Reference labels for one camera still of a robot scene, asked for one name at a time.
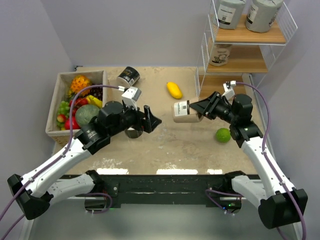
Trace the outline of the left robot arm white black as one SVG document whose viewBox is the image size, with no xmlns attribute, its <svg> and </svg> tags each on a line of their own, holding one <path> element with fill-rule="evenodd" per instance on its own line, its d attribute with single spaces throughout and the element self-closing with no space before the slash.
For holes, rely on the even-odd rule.
<svg viewBox="0 0 320 240">
<path fill-rule="evenodd" d="M 151 133 L 162 123 L 148 105 L 144 111 L 123 102 L 109 101 L 89 124 L 84 125 L 68 144 L 41 166 L 23 176 L 13 174 L 7 182 L 23 215 L 33 220 L 50 205 L 77 195 L 99 196 L 105 182 L 94 170 L 58 183 L 57 180 L 81 161 L 109 145 L 111 138 L 129 128 Z"/>
</svg>

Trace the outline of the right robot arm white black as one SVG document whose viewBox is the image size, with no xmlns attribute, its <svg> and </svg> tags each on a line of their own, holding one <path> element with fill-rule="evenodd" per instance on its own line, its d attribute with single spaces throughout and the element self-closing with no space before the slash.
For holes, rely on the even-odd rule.
<svg viewBox="0 0 320 240">
<path fill-rule="evenodd" d="M 214 92 L 206 99 L 190 104 L 190 108 L 209 120 L 220 118 L 229 124 L 230 135 L 249 157 L 263 184 L 255 185 L 241 172 L 226 174 L 223 192 L 230 197 L 237 193 L 253 204 L 267 229 L 303 222 L 308 196 L 296 189 L 273 159 L 264 143 L 264 135 L 252 121 L 252 99 L 237 94 L 229 103 L 225 96 Z"/>
</svg>

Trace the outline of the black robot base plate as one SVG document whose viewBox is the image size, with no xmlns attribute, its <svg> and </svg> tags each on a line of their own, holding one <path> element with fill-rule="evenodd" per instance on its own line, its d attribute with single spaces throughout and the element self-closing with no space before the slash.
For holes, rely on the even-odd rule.
<svg viewBox="0 0 320 240">
<path fill-rule="evenodd" d="M 93 195 L 105 194 L 99 206 L 204 205 L 233 213 L 242 207 L 243 198 L 227 185 L 224 174 L 100 175 L 95 170 L 86 174 L 96 184 Z"/>
</svg>

